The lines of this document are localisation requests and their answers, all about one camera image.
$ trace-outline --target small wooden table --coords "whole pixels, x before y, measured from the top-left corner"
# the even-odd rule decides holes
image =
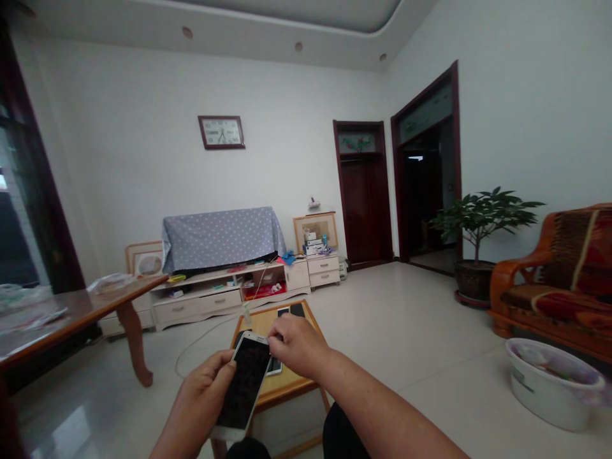
[[[323,334],[321,333],[321,329],[319,328],[319,324],[315,320],[312,315],[312,311],[308,306],[306,300],[301,300],[299,302],[293,302],[289,304],[284,304],[282,306],[276,306],[272,309],[267,309],[260,312],[255,312],[251,314],[251,324],[247,325],[244,320],[244,317],[241,317],[238,325],[236,326],[236,330],[234,331],[234,336],[231,340],[232,343],[236,341],[238,334],[242,330],[252,329],[254,333],[262,336],[268,336],[268,332],[272,327],[272,323],[278,317],[278,310],[289,307],[292,304],[302,304],[304,309],[304,315],[306,316],[306,320],[310,322],[315,330],[321,335],[323,339]],[[323,403],[325,405],[326,411],[330,410],[330,402],[327,399],[327,394],[325,393],[325,389],[321,388],[316,382],[311,381],[310,379],[304,378],[295,374],[293,371],[287,368],[287,366],[282,366],[282,372],[278,375],[268,376],[266,377],[263,387],[261,388],[261,392],[259,393],[259,398],[257,400],[257,404],[255,405],[255,411],[253,413],[253,419],[251,419],[251,425],[249,425],[249,429],[247,434],[249,434],[252,430],[252,424],[254,421],[254,416],[257,413],[261,413],[279,405],[281,403],[292,400],[300,395],[306,394],[310,391],[319,389],[321,390],[321,395],[323,396]],[[323,441],[323,436],[318,435],[317,437],[304,442],[301,445],[296,446],[295,448],[286,451],[281,454],[279,458],[291,458],[294,457],[303,451],[310,449]],[[227,453],[227,446],[224,441],[220,440],[211,440],[212,451],[215,458],[221,459],[225,457]]]
[[[66,307],[68,310],[62,318],[39,330],[0,336],[0,374],[116,310],[117,317],[126,331],[134,373],[143,386],[149,387],[153,383],[153,373],[145,364],[140,319],[132,306],[132,300],[163,284],[167,278],[167,275],[147,277],[132,282],[121,290],[103,295],[90,295],[87,290],[55,295],[45,303],[52,303],[58,309]],[[1,378],[0,451],[5,451],[6,457],[10,458],[26,457],[18,435],[16,414]]]

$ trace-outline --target potted plant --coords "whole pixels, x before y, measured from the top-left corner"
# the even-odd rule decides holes
[[[442,209],[432,219],[430,225],[442,231],[442,239],[456,236],[459,241],[466,239],[474,246],[474,259],[462,259],[455,263],[455,279],[459,296],[476,302],[489,302],[489,285],[495,263],[480,260],[480,245],[483,239],[498,230],[514,234],[519,226],[536,223],[536,215],[529,208],[544,203],[524,202],[513,195],[514,191],[481,191],[468,194],[455,201],[450,207]]]

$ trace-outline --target white cable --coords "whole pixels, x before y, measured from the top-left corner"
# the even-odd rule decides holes
[[[261,281],[263,280],[263,276],[266,274],[266,270],[270,267],[270,265],[276,261],[277,258],[280,257],[275,257],[273,258],[268,265],[263,269],[263,273],[261,274],[261,278],[259,280],[259,284],[257,285],[257,289],[255,290],[255,295],[253,295],[253,299],[255,300],[257,298],[257,294],[259,293],[259,287],[261,287]],[[249,300],[247,302],[244,302],[242,304],[243,308],[246,308],[246,306],[252,301]],[[191,344],[189,344],[185,349],[182,350],[182,352],[178,355],[176,362],[174,363],[174,372],[181,378],[181,379],[185,379],[186,376],[183,376],[181,373],[179,373],[179,363],[183,357],[183,355],[191,348],[191,346],[193,346],[195,343],[197,343],[198,341],[200,341],[203,337],[205,337],[206,335],[208,335],[210,332],[212,332],[215,328],[217,328],[219,325],[223,325],[224,323],[227,323],[229,321],[232,321],[234,319],[236,319],[237,317],[242,316],[242,314],[235,314],[233,316],[231,316],[229,319],[224,320],[223,322],[219,322],[218,324],[216,324],[214,327],[212,327],[211,329],[207,330],[204,332],[204,334],[202,336],[200,336],[198,339],[196,339],[195,341],[193,341]]]

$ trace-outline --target smartphone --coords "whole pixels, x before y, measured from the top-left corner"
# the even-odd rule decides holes
[[[299,317],[306,318],[306,315],[304,314],[304,306],[302,306],[302,303],[292,304],[291,305],[291,313],[294,316],[299,316]]]
[[[242,335],[244,334],[244,332],[252,332],[253,329],[249,328],[248,330],[242,330],[238,333],[238,336],[236,336],[236,341],[234,341],[234,344],[231,345],[232,349],[236,349],[238,347],[238,343],[240,342],[240,339],[242,338]]]
[[[268,366],[267,376],[274,376],[275,374],[282,373],[282,362],[278,360],[276,357],[272,357],[270,359],[270,364]]]
[[[236,374],[229,384],[221,414],[210,437],[237,442],[245,437],[270,364],[268,339],[245,331],[232,360],[237,363]]]
[[[252,332],[253,329],[249,328],[248,330],[242,330],[240,333],[238,333],[238,336],[236,336],[236,341],[234,341],[234,344],[232,345],[232,349],[236,349],[236,346],[238,345],[238,343],[240,342],[240,338],[242,338],[242,335],[244,334],[244,332]],[[280,360],[278,360],[277,358],[272,357],[270,359],[270,364],[268,365],[268,372],[266,373],[266,376],[274,376],[275,374],[280,374],[282,373],[282,362]]]

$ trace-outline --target blue polka dot cloth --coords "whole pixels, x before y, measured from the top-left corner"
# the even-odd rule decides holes
[[[163,272],[212,268],[286,252],[272,207],[165,217]]]

